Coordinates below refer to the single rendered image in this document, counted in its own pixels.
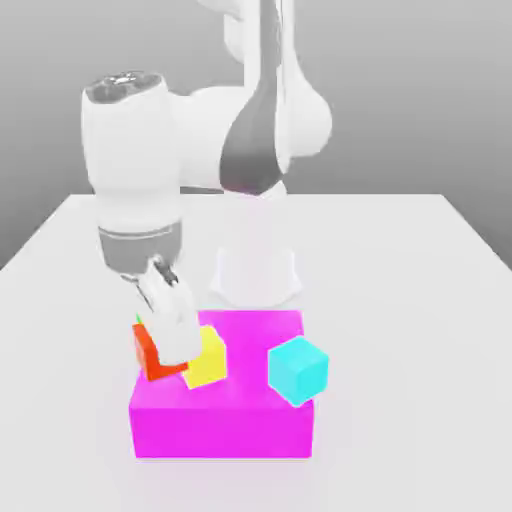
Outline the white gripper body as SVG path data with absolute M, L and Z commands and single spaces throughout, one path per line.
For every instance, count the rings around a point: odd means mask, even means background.
M 178 365 L 201 353 L 197 309 L 186 282 L 179 277 L 169 285 L 156 268 L 140 276 L 144 297 L 139 301 L 140 320 L 149 332 L 162 365 Z

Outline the small red cube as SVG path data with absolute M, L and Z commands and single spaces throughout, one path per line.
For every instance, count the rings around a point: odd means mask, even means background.
M 150 334 L 142 323 L 132 325 L 137 361 L 148 381 L 156 381 L 188 369 L 188 363 L 162 365 L 158 350 Z

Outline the small yellow cube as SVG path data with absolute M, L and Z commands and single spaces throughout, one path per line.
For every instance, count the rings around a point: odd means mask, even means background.
M 188 362 L 183 372 L 184 381 L 189 389 L 209 385 L 227 377 L 226 345 L 212 325 L 200 328 L 201 354 Z

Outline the small cyan cube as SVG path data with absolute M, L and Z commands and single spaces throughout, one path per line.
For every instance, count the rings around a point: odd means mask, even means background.
M 268 351 L 268 385 L 293 407 L 326 389 L 328 370 L 329 356 L 304 336 Z

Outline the large magenta box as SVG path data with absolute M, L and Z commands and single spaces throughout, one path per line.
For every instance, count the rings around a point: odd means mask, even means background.
M 268 385 L 268 351 L 303 334 L 298 310 L 202 310 L 227 349 L 225 379 L 189 389 L 179 374 L 138 376 L 129 402 L 139 458 L 308 458 L 314 403 L 294 407 Z

